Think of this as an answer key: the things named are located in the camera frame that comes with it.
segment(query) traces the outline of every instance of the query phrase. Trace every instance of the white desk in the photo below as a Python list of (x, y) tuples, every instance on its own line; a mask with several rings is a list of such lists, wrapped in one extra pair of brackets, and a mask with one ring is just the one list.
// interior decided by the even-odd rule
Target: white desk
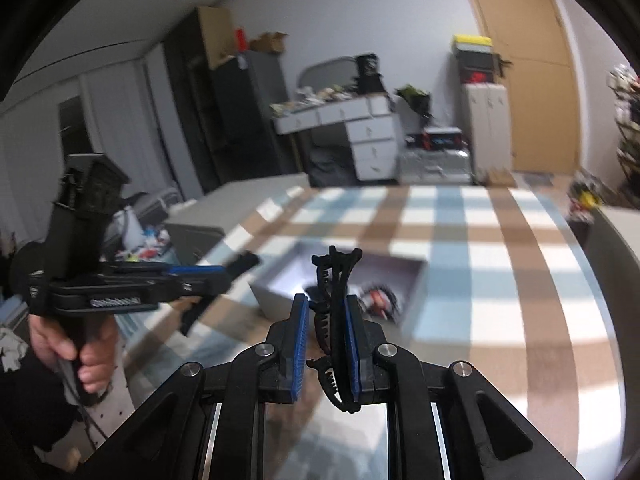
[(359, 180), (395, 178), (404, 142), (400, 120), (386, 95), (328, 103), (275, 120), (279, 135), (344, 123)]

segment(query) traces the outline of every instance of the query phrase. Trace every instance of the door frame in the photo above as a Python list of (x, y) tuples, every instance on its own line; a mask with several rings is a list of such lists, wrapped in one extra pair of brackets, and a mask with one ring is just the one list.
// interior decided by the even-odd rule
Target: door frame
[[(571, 38), (569, 37), (567, 25), (565, 23), (564, 17), (562, 16), (562, 12), (558, 7), (558, 0), (550, 0), (550, 1), (554, 9), (556, 21), (558, 22), (558, 25), (562, 29), (567, 51), (570, 54), (569, 69), (572, 74), (572, 83), (574, 86), (574, 92), (575, 92), (576, 103), (577, 103), (577, 124), (578, 124), (578, 136), (576, 139), (575, 154), (574, 154), (574, 173), (575, 173), (575, 171), (582, 169), (582, 144), (585, 136), (585, 131), (584, 131), (585, 125), (584, 125), (584, 121), (582, 120), (582, 113), (583, 113), (582, 106), (584, 104), (583, 103), (584, 98), (580, 94), (580, 88), (578, 86), (578, 76), (577, 76), (577, 71), (575, 69), (576, 55), (575, 55), (574, 44), (572, 43)], [(471, 3), (471, 7), (474, 12), (474, 17), (476, 18), (476, 23), (478, 24), (478, 29), (480, 31), (480, 34), (482, 36), (490, 36), (489, 27), (484, 18), (484, 14), (482, 13), (482, 5), (480, 4), (480, 0), (469, 0), (469, 2)]]

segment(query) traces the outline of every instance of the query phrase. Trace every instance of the open box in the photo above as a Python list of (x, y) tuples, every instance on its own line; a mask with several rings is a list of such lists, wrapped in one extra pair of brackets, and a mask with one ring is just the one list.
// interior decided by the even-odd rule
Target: open box
[[(329, 253), (329, 248), (312, 242), (298, 242), (287, 253), (265, 266), (260, 274), (249, 284), (258, 301), (260, 309), (271, 321), (287, 319), (291, 303), (296, 294), (304, 294), (305, 289), (317, 284), (316, 266), (311, 256)], [(361, 296), (363, 291), (376, 285), (384, 285), (396, 297), (398, 315), (394, 320), (384, 320), (368, 316), (387, 330), (398, 332), (398, 325), (406, 317), (415, 302), (414, 292), (418, 277), (427, 262), (389, 256), (388, 254), (364, 253), (349, 278), (348, 294)], [(313, 327), (313, 316), (310, 316)]]

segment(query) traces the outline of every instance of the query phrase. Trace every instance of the human hand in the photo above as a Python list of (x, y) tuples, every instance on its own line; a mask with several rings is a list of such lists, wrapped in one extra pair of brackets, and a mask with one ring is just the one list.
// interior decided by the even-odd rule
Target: human hand
[[(31, 314), (29, 331), (34, 353), (49, 368), (56, 368), (58, 358), (73, 361), (78, 356), (76, 346), (56, 320)], [(78, 370), (78, 378), (88, 393), (99, 392), (108, 386), (115, 370), (117, 341), (115, 318), (107, 316), (97, 337), (81, 348), (82, 366)]]

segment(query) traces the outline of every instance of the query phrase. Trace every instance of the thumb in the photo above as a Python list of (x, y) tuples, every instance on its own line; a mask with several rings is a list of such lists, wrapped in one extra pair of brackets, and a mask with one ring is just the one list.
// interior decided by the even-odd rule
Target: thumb
[(76, 346), (68, 338), (65, 331), (56, 320), (40, 318), (36, 330), (45, 339), (48, 346), (55, 354), (67, 361), (72, 361), (78, 355)]

